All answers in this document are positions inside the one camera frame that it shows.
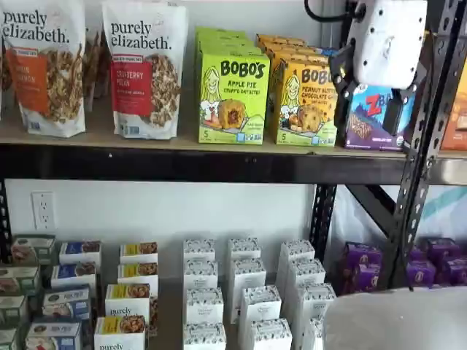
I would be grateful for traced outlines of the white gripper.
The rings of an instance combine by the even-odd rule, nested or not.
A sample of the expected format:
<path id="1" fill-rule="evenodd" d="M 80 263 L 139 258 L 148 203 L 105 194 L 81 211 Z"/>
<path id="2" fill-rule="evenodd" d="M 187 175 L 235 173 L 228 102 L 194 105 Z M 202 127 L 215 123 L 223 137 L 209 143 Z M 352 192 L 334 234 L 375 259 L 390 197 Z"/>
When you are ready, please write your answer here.
<path id="1" fill-rule="evenodd" d="M 348 42 L 329 57 L 338 105 L 348 110 L 359 84 L 392 89 L 382 127 L 398 133 L 409 120 L 412 84 L 425 32 L 427 1 L 359 1 Z"/>

